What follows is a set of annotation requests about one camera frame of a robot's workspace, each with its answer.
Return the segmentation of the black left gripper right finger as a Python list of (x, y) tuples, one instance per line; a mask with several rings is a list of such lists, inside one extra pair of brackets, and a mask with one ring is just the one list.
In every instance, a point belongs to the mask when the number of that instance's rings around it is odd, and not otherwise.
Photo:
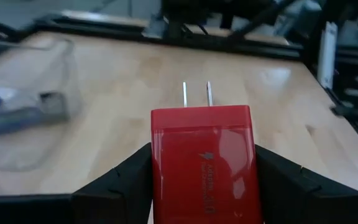
[(358, 223), (358, 191), (255, 147), (265, 223)]

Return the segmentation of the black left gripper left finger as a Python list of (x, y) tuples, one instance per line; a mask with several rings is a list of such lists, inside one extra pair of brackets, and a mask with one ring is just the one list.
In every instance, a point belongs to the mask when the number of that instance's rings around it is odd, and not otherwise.
[(152, 186), (152, 147), (147, 143), (73, 194), (75, 223), (146, 224)]

